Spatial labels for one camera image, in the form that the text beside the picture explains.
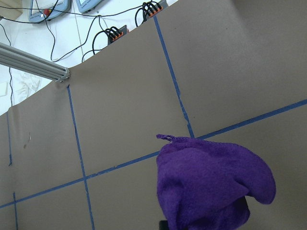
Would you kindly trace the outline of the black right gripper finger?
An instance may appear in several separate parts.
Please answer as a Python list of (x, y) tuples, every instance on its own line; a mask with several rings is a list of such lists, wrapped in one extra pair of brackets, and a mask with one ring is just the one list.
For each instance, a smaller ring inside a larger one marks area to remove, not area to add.
[(159, 230), (169, 230), (168, 221), (167, 220), (159, 221)]

